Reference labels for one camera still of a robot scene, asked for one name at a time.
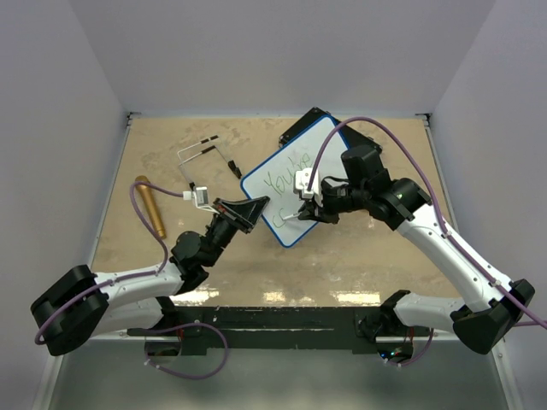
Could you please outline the white whiteboard marker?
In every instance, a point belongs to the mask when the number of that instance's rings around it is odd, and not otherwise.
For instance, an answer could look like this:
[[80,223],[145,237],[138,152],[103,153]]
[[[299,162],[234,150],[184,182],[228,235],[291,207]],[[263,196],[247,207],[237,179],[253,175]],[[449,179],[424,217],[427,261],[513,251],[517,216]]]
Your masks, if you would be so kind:
[[296,213],[296,214],[290,214],[290,215],[284,216],[282,219],[283,219],[283,220],[291,220],[291,219],[297,218],[298,216],[299,216],[298,213]]

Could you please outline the blue framed whiteboard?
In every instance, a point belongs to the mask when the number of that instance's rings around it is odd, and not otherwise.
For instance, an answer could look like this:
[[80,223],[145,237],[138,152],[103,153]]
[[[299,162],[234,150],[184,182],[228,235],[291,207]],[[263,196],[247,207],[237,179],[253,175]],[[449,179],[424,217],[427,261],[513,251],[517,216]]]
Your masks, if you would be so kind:
[[262,218],[285,248],[294,246],[316,226],[314,221],[300,221],[291,217],[303,204],[293,192],[294,175],[295,172],[314,165],[321,145],[334,127],[334,118],[322,114],[245,175],[240,182],[240,187],[248,198],[270,198]]

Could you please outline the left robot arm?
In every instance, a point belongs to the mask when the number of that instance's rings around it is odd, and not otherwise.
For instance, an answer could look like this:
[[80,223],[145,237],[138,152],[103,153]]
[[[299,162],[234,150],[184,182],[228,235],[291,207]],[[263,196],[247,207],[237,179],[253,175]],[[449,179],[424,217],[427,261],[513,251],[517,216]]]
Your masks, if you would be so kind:
[[167,260],[125,272],[92,272],[78,265],[59,278],[32,305],[38,326],[37,345],[53,356],[64,355],[103,333],[142,328],[171,333],[177,314],[168,301],[193,291],[209,274],[238,232],[250,233],[268,205],[268,196],[213,202],[213,217],[204,234],[185,231]]

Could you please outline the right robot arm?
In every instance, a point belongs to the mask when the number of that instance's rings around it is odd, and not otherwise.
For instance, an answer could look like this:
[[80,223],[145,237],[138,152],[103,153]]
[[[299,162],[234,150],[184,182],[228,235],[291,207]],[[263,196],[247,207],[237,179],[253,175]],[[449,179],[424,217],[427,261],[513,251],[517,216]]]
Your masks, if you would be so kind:
[[361,332],[374,340],[421,326],[452,332],[475,353],[489,353],[521,319],[535,294],[532,285],[510,279],[480,257],[436,215],[431,197],[416,182],[390,177],[375,149],[348,149],[341,161],[343,178],[321,177],[310,168],[295,173],[294,191],[303,200],[298,219],[336,224],[340,214],[366,210],[409,240],[459,293],[443,298],[399,290],[362,319]]

